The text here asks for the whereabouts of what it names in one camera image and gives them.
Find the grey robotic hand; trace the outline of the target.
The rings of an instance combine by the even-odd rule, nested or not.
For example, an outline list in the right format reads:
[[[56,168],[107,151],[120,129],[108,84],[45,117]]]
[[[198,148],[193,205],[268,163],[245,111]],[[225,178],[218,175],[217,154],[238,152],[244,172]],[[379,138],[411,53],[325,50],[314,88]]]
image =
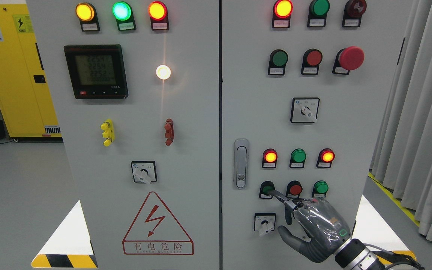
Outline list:
[[[271,190],[269,195],[276,197],[293,213],[298,223],[311,236],[310,241],[304,241],[293,234],[285,226],[278,226],[278,233],[288,246],[314,263],[322,263],[344,244],[351,240],[350,227],[324,198],[309,198],[293,202],[281,192]]]

